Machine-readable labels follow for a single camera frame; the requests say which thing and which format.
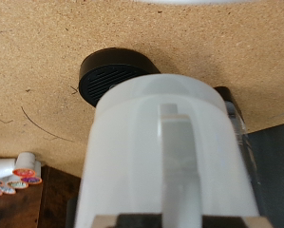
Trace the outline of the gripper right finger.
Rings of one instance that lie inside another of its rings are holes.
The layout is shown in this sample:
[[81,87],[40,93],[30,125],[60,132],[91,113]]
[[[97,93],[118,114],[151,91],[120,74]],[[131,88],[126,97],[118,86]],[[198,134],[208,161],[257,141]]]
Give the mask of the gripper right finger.
[[265,217],[203,216],[202,228],[274,228]]

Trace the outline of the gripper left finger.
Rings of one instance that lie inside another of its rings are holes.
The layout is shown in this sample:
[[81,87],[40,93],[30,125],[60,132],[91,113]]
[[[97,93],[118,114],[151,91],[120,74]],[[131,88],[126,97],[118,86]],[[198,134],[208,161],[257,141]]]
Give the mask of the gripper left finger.
[[161,214],[99,215],[92,228],[162,228]]

